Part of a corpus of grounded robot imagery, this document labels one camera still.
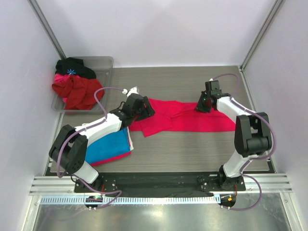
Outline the crimson pink t-shirt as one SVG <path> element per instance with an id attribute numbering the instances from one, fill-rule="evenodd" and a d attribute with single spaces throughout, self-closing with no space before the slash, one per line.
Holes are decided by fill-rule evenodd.
<path id="1" fill-rule="evenodd" d="M 141 131 L 144 137 L 162 131 L 180 132 L 228 132 L 235 131 L 235 123 L 226 115 L 215 110 L 202 113 L 195 110 L 196 103 L 179 101 L 149 100 L 155 115 L 134 121 L 130 131 Z"/>

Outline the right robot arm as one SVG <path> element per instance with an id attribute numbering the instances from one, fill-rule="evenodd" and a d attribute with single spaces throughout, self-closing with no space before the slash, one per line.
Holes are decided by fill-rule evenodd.
<path id="1" fill-rule="evenodd" d="M 217 80 L 205 83 L 196 110 L 203 113 L 215 110 L 235 123 L 235 151 L 228 162 L 219 168 L 217 178 L 220 189 L 231 190 L 245 168 L 272 148 L 268 115 L 256 113 L 239 104 L 230 94 L 222 92 Z"/>

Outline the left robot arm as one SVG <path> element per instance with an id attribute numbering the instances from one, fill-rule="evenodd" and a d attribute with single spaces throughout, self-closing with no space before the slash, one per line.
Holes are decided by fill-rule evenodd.
<path id="1" fill-rule="evenodd" d="M 65 173 L 86 182 L 92 192 L 102 188 L 99 173 L 90 164 L 129 153 L 132 141 L 128 127 L 134 121 L 154 116 L 148 97 L 133 93 L 101 119 L 83 126 L 65 125 L 49 151 L 49 157 Z"/>

